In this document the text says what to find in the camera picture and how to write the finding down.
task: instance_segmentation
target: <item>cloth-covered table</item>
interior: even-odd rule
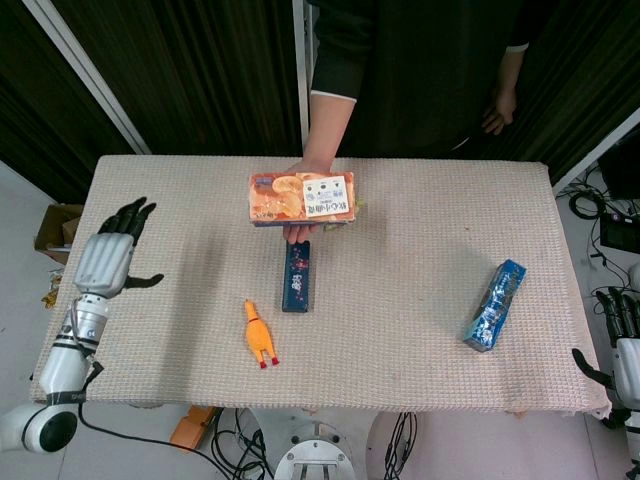
[[[89,235],[140,196],[157,202],[131,274],[163,273],[110,302],[89,400],[378,410],[610,408],[574,365],[593,345],[546,167],[501,161],[338,159],[366,202],[312,239],[312,309],[283,313],[280,228],[248,221],[248,178],[287,158],[107,156],[97,167],[38,363],[76,296]],[[461,338],[496,267],[527,278],[492,352]],[[243,300],[281,364],[261,370]],[[34,382],[32,396],[42,398]]]

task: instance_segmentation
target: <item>blue packaged snack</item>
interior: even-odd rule
[[[282,311],[304,313],[309,310],[309,242],[287,243],[284,262]]]
[[[526,268],[513,260],[507,260],[498,267],[480,308],[467,329],[464,343],[479,352],[493,349],[509,314],[511,300],[526,272]]]

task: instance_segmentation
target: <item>dark blue package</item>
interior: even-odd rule
[[[309,242],[287,243],[284,262],[282,311],[304,313],[309,310]]]

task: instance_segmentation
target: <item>cardboard box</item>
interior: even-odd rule
[[[34,249],[66,265],[83,208],[84,205],[49,205],[34,241]]]

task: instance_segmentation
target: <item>blue wrapped candy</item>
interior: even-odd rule
[[[480,308],[467,329],[464,343],[479,352],[493,349],[509,314],[511,300],[526,272],[526,268],[513,260],[507,260],[498,267]]]

